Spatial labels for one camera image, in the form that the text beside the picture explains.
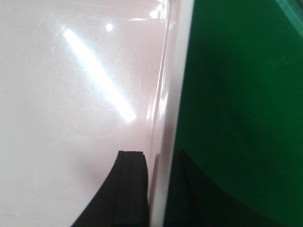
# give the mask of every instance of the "glossy white panel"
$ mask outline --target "glossy white panel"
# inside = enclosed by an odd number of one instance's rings
[[[0,2],[0,226],[69,226],[118,150],[152,174],[167,5]]]

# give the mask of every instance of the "green surface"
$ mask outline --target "green surface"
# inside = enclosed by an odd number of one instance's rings
[[[196,0],[175,148],[249,208],[303,226],[303,39],[274,0]]]

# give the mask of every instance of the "white surface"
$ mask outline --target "white surface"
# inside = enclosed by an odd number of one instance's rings
[[[160,225],[190,24],[187,16],[178,27],[178,12],[186,1],[0,2],[0,226],[70,226],[119,150],[145,153],[150,184],[163,151],[151,195],[151,221]]]
[[[160,108],[154,129],[157,136],[153,141],[153,149],[161,153],[151,193],[151,227],[161,227],[164,221],[193,6],[194,0],[171,1],[169,6]]]

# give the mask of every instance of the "green panel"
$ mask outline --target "green panel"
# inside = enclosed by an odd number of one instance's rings
[[[196,0],[175,147],[249,208],[303,226],[303,40],[274,0]]]

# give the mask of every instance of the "white plastic edge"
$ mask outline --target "white plastic edge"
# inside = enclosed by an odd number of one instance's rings
[[[164,72],[160,101],[166,100],[166,111],[158,114],[160,137],[154,136],[153,152],[156,157],[150,194],[150,227],[163,226],[169,187],[169,177],[174,149],[178,111],[181,98],[184,70],[187,58],[190,26],[194,0],[171,0],[169,4],[167,49],[164,56]]]

